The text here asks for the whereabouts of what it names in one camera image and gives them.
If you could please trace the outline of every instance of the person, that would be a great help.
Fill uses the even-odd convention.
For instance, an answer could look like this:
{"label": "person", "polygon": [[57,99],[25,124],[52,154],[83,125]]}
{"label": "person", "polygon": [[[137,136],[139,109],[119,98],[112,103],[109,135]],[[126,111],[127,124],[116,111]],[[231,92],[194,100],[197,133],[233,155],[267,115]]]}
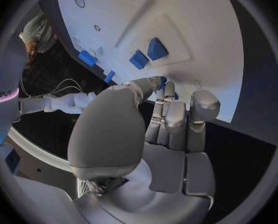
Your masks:
{"label": "person", "polygon": [[33,64],[37,53],[46,52],[57,40],[42,10],[26,24],[19,38],[25,43],[28,53],[27,68]]}

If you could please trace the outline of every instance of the white surface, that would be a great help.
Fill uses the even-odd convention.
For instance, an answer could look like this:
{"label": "white surface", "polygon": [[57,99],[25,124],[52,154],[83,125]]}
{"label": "white surface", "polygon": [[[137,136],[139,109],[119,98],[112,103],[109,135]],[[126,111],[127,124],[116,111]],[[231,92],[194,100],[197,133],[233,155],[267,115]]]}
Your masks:
{"label": "white surface", "polygon": [[[243,44],[229,0],[85,0],[85,8],[75,0],[58,2],[74,47],[96,55],[105,73],[115,72],[115,82],[164,75],[175,82],[187,109],[191,94],[207,89],[221,102],[217,118],[231,121],[242,83]],[[169,55],[138,70],[129,59],[137,49],[147,55],[154,37]]]}
{"label": "white surface", "polygon": [[39,159],[42,162],[45,162],[51,166],[56,168],[60,168],[62,170],[72,172],[69,163],[67,160],[63,158],[59,158],[42,148],[36,146],[36,144],[30,142],[26,139],[23,135],[21,135],[18,131],[16,131],[13,127],[10,128],[8,136],[22,149],[26,152],[34,156],[35,158]]}

